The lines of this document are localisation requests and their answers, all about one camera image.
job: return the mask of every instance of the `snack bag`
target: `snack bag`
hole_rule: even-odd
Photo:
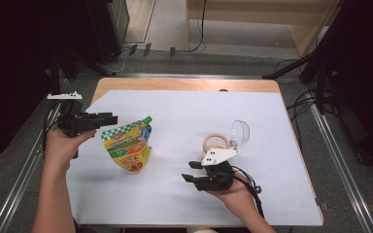
[[[101,138],[105,149],[121,168],[139,173],[147,163],[151,151],[148,139],[152,131],[152,120],[148,116],[143,120],[102,132]]]

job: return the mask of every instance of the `white tabletop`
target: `white tabletop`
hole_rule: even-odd
[[[235,119],[251,130],[241,154],[229,160],[262,187],[271,225],[322,225],[322,213],[280,93],[113,90],[88,113],[113,112],[119,124],[98,130],[71,162],[67,182],[79,224],[119,226],[242,226],[217,198],[197,191],[182,173],[199,161],[211,133],[229,135]],[[105,151],[100,132],[151,116],[152,152],[138,175],[122,170]]]

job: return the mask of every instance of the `yellow snack bag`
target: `yellow snack bag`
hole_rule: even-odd
[[[151,147],[148,147],[152,128],[148,116],[119,128],[102,132],[101,138],[105,149],[121,168],[139,173],[147,163]]]

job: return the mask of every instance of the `table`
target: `table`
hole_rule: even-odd
[[[79,224],[119,227],[243,226],[221,201],[197,191],[181,176],[202,176],[187,163],[201,158],[206,135],[228,135],[239,118],[252,135],[230,163],[261,185],[267,221],[322,225],[283,103],[274,81],[102,79],[87,111],[112,111],[119,116],[119,126],[151,115],[153,149],[141,173],[132,175],[113,162],[100,134],[81,145],[67,175],[74,218]]]
[[[189,20],[202,19],[203,0],[186,1],[186,49]],[[299,55],[309,52],[337,12],[339,0],[207,0],[205,20],[285,24]]]

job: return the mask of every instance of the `roll of tape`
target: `roll of tape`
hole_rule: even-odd
[[[212,138],[222,139],[225,142],[225,145],[224,146],[221,146],[221,145],[218,145],[218,144],[208,145],[208,141],[210,141]],[[203,149],[204,149],[205,153],[207,153],[208,150],[211,149],[211,148],[229,149],[230,148],[229,139],[227,139],[225,136],[223,136],[221,134],[218,134],[218,133],[210,134],[204,139]]]

